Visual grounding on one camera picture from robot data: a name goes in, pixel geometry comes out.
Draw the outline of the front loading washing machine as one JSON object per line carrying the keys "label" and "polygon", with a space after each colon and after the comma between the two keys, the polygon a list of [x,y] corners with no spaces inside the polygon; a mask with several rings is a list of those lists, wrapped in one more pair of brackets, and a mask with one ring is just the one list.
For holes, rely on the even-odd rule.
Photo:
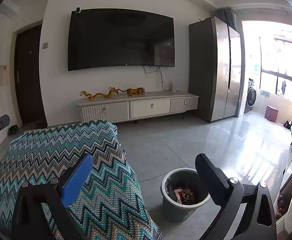
{"label": "front loading washing machine", "polygon": [[252,110],[256,102],[256,97],[257,97],[257,94],[256,94],[256,90],[254,89],[254,81],[253,79],[249,79],[244,113],[248,113],[250,110]]}

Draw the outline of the golden dragon figurine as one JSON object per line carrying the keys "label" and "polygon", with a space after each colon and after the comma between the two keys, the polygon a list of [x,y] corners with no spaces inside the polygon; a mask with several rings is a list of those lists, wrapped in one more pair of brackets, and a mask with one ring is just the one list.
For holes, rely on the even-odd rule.
{"label": "golden dragon figurine", "polygon": [[107,94],[104,93],[90,94],[83,90],[80,92],[79,96],[86,96],[89,100],[93,101],[98,96],[102,96],[103,98],[111,98],[113,94],[119,94],[119,89],[116,89],[115,87],[109,87],[109,92]]}

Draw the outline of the golden tiger figurine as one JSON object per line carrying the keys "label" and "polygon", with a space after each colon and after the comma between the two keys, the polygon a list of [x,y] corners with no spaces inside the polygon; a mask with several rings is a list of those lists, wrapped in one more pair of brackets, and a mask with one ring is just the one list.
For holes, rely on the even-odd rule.
{"label": "golden tiger figurine", "polygon": [[129,96],[134,96],[134,95],[137,95],[137,94],[141,94],[141,95],[145,94],[145,89],[143,87],[139,87],[139,88],[136,88],[136,89],[128,88],[126,90],[120,90],[119,89],[119,91],[122,92],[122,93],[126,93]]}

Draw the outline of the dark brown entrance door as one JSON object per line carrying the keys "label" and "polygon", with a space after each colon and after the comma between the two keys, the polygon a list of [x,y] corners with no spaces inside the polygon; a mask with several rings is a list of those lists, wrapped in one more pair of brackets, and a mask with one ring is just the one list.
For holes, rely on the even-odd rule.
{"label": "dark brown entrance door", "polygon": [[19,33],[14,50],[14,83],[23,125],[46,120],[39,78],[39,48],[42,25]]}

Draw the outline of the white tv cabinet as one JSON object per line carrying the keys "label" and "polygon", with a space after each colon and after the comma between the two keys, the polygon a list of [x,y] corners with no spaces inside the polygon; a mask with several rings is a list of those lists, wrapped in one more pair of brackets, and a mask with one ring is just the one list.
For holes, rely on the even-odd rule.
{"label": "white tv cabinet", "polygon": [[159,116],[181,114],[198,108],[199,97],[186,92],[146,92],[129,96],[115,94],[111,98],[97,97],[76,101],[81,122],[107,120],[112,123],[135,121]]}

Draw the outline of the stainless steel refrigerator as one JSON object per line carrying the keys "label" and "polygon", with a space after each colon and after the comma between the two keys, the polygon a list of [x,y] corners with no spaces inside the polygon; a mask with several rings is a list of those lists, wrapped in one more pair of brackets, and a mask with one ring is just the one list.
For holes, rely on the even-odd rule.
{"label": "stainless steel refrigerator", "polygon": [[207,122],[235,116],[241,85],[240,34],[217,17],[189,25],[188,91]]}

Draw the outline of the large black wall television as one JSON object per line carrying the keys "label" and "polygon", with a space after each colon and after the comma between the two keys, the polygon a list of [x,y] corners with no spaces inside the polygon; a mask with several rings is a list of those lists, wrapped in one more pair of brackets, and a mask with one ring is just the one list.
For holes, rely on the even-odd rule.
{"label": "large black wall television", "polygon": [[68,70],[118,66],[175,66],[174,20],[130,9],[71,13]]}

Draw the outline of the red white paper trash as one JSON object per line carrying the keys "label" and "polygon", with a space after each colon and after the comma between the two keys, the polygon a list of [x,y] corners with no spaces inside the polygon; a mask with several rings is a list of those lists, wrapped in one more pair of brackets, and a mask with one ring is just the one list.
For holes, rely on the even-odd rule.
{"label": "red white paper trash", "polygon": [[179,204],[182,204],[182,194],[183,194],[182,189],[175,189],[174,190],[174,194],[175,194],[175,197],[176,197],[175,202],[177,202]]}

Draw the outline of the black shoes by door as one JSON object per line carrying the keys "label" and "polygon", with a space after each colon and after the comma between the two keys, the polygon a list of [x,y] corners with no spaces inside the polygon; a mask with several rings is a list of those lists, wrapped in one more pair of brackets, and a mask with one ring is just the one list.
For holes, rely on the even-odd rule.
{"label": "black shoes by door", "polygon": [[12,136],[19,131],[19,127],[17,125],[13,125],[8,129],[7,135]]}

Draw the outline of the white wall cupboard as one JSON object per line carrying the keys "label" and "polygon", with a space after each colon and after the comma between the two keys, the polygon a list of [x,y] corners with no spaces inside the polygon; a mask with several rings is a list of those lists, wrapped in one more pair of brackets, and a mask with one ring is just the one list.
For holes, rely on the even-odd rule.
{"label": "white wall cupboard", "polygon": [[10,117],[9,127],[16,125],[17,117],[15,114],[12,99],[12,67],[11,44],[12,32],[10,29],[1,37],[2,46],[0,53],[0,117],[7,114]]}

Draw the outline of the grey round trash bin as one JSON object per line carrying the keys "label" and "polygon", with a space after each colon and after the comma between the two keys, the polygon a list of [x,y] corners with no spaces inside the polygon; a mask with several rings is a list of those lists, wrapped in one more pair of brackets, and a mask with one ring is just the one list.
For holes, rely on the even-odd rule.
{"label": "grey round trash bin", "polygon": [[210,199],[198,172],[178,168],[165,175],[161,183],[163,215],[172,222],[183,222]]}

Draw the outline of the maroon square stool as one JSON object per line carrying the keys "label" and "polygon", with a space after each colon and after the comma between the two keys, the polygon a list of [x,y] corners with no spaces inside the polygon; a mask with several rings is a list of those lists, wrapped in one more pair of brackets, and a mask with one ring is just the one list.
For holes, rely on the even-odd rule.
{"label": "maroon square stool", "polygon": [[278,117],[279,110],[277,108],[274,108],[270,105],[266,106],[266,111],[265,111],[265,118],[268,121],[276,122],[277,117]]}

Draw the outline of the zigzag knitted blanket table cover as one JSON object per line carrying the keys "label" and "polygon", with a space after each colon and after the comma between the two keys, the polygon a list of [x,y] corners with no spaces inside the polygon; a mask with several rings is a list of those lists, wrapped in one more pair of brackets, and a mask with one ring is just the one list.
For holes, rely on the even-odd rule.
{"label": "zigzag knitted blanket table cover", "polygon": [[0,239],[161,239],[106,120],[36,129],[0,161]]}

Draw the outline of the dark red chips bag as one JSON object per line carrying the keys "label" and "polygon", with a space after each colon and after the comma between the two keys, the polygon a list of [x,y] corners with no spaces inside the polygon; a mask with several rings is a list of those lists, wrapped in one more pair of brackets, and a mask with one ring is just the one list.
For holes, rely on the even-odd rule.
{"label": "dark red chips bag", "polygon": [[190,189],[182,189],[182,204],[183,205],[194,205],[195,204],[195,198]]}

